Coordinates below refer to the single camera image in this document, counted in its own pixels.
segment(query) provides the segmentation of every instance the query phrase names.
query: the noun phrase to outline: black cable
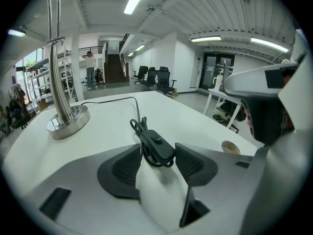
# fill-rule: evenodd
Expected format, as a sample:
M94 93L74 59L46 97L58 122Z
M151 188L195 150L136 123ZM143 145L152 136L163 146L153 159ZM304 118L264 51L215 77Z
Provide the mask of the black cable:
M84 104L103 104L103 103L109 103L109 102L115 102L115 101L120 101L120 100L125 100L133 98L136 101L136 109L137 109L137 120L131 119L130 124L133 130L135 131L136 135L140 138L141 132L148 130L147 126L147 118L143 117L142 120L140 121L140 112L139 112L139 107L138 107L138 102L137 99L133 96L129 97L124 97L124 98L119 98L119 99L113 99L113 100L108 100L108 101L102 101L102 102L85 102L82 103L81 105ZM159 164L153 154L149 151L148 147L143 143L143 141L140 139L140 155L145 158L148 164L155 166L155 167L161 167L165 166L167 168L171 167L174 164L174 161L171 160L169 164Z

